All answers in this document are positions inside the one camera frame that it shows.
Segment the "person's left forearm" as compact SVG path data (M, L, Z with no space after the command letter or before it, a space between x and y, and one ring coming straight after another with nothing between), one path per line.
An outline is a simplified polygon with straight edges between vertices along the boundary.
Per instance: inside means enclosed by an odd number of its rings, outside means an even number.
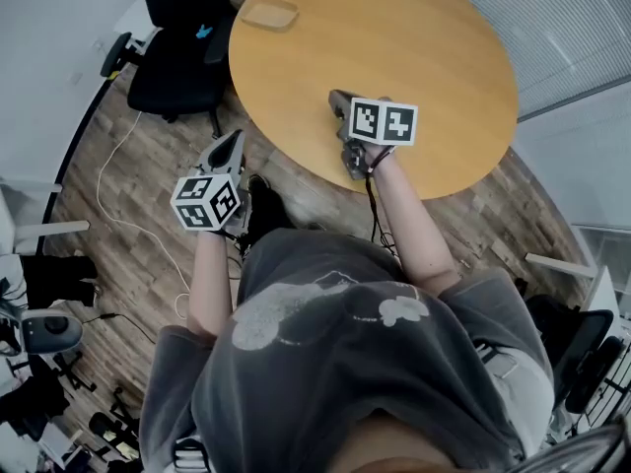
M199 232L186 326L200 337L216 339L232 310L226 240L210 232Z

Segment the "round wooden table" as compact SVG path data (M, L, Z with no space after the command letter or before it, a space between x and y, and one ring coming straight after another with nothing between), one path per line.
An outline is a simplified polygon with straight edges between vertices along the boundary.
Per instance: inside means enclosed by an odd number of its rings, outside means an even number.
M468 0L280 1L298 9L292 26L278 33L237 20L229 61L248 116L288 158L360 189L328 104L341 89L418 107L415 144L396 155L424 199L460 192L499 164L514 138L518 88L504 46Z

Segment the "person's right forearm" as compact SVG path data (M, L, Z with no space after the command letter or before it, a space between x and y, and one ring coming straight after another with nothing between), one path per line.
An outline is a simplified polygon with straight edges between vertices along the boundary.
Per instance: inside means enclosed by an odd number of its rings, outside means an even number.
M393 153L366 146L366 162L386 214L394 245L408 281L438 296L460 276L443 235Z

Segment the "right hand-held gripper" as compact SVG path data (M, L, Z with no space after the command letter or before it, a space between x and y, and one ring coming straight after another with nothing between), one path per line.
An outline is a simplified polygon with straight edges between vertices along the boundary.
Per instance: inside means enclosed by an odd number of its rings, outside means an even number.
M389 150L413 146L418 124L418 107L388 100L361 98L344 91L331 90L328 104L340 126L336 132L342 142L342 162L349 175L360 180L370 170L365 158L365 145Z

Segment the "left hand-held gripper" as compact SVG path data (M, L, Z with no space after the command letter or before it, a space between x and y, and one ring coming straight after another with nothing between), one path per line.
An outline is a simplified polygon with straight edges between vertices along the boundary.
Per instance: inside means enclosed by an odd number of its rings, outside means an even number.
M171 206L185 230L224 234L245 232L246 191L241 188L244 146L242 129L215 139L201 153L196 168L215 169L221 173L199 173L177 181Z

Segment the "person's light grey trousers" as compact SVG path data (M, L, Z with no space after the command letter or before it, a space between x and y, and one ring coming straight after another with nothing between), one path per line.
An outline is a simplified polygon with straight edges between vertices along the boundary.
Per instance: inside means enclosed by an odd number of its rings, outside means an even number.
M482 345L477 353L503 401L526 456L539 451L552 417L553 382L528 354L513 348Z

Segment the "white table leg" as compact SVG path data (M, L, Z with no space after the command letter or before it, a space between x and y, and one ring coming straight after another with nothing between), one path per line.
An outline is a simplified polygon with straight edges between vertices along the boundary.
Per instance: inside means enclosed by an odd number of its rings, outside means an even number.
M598 270L591 266L571 263L530 252L526 255L525 261L532 265L540 266L548 270L580 278L593 279L598 273Z

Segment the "white desk frame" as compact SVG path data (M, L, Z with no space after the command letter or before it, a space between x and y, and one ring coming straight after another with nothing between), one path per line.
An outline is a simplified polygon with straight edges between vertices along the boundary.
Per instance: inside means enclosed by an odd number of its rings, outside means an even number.
M86 220L31 225L21 223L9 208L4 194L6 190L23 195L59 193L63 186L56 183L0 178L0 255L18 253L18 244L26 240L84 232L90 228L90 223Z

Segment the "person's black shoe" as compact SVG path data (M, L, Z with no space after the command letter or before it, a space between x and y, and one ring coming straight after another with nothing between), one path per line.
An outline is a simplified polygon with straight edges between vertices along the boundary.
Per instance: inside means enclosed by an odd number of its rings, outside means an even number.
M251 213L247 227L247 239L255 244L259 239L277 229L294 229L280 195L272 189L265 177L252 174L247 181L251 199Z

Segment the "person's grey printed t-shirt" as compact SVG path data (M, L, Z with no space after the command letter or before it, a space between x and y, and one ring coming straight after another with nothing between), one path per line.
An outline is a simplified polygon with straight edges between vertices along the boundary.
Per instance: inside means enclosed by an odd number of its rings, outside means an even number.
M195 439L208 473L323 473L363 419L393 417L464 469L526 458L480 360L518 349L553 382L526 305L501 269L432 296L367 241L278 229L243 268L238 306L211 341L157 342L140 445L148 473Z

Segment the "black mesh office chair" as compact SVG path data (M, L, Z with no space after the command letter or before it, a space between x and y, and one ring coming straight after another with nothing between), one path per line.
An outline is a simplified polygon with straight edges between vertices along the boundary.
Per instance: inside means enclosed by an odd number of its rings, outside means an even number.
M622 353L622 341L609 334L614 313L569 309L548 295L529 298L526 307L552 366L555 405L583 413Z

